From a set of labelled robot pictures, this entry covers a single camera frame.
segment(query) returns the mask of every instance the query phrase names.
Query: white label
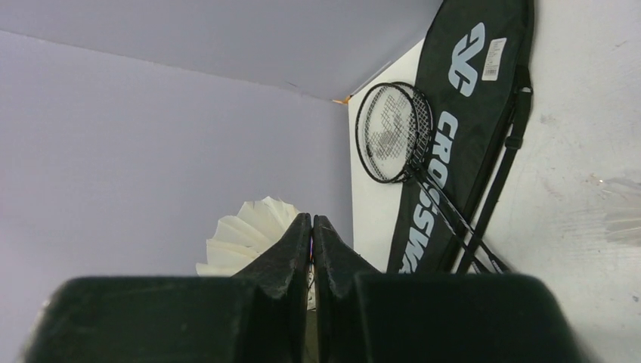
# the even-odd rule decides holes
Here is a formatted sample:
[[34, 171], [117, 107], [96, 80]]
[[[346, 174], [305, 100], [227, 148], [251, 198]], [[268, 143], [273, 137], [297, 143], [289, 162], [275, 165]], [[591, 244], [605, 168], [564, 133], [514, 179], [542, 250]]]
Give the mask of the white label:
[[485, 58], [482, 81], [496, 81], [499, 79], [500, 58], [503, 55], [503, 48], [507, 38], [495, 39], [490, 42], [488, 56]]

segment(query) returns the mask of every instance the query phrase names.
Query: white surface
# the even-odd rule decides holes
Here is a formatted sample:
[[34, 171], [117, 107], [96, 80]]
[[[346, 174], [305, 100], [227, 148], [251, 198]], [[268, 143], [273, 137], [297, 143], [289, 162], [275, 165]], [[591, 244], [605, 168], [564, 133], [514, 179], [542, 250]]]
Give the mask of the white surface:
[[0, 29], [344, 98], [425, 35], [441, 0], [2, 0]]
[[80, 275], [195, 275], [216, 221], [280, 197], [351, 241], [347, 110], [0, 32], [0, 361]]
[[[641, 361], [641, 243], [608, 241], [605, 221], [620, 203], [605, 189], [641, 182], [641, 3], [540, 0], [536, 16], [534, 108], [486, 240], [545, 282], [594, 355]], [[419, 55], [372, 84], [412, 82]], [[385, 269], [401, 189], [369, 180], [356, 156], [367, 89], [349, 104], [354, 246]]]

